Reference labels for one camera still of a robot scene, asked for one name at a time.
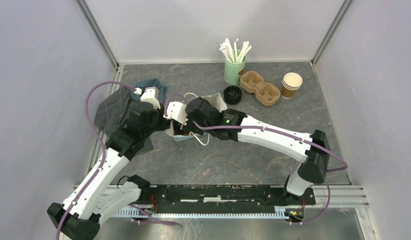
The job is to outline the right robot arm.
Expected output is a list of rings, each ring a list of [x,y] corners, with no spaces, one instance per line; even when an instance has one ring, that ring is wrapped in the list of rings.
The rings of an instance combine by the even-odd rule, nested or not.
[[[219,111],[202,97],[193,99],[185,113],[195,130],[222,141],[256,144],[296,160],[299,165],[282,190],[282,198],[288,204],[297,203],[309,186],[326,181],[330,148],[327,135],[321,130],[313,133],[286,130],[238,110]]]

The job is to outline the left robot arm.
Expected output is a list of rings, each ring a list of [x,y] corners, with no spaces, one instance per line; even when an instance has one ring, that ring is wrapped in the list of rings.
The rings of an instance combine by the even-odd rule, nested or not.
[[[102,147],[97,161],[81,185],[62,203],[52,203],[47,214],[56,227],[55,238],[93,240],[101,226],[119,210],[136,201],[146,203],[151,197],[148,187],[133,181],[125,183],[101,198],[115,176],[141,150],[154,132],[169,129],[162,103],[135,102],[128,118],[114,131]]]

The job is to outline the light blue paper bag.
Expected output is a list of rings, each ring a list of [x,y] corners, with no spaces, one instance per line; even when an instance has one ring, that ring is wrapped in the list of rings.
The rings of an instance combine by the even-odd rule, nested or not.
[[[211,106],[216,108],[219,112],[222,112],[228,108],[220,93],[205,95],[202,96],[202,98],[206,99]],[[172,131],[170,131],[169,134],[175,142],[182,142],[184,140],[195,138],[202,146],[207,146],[211,138],[211,135],[208,133],[201,135],[185,130],[184,127],[176,121],[172,122]]]

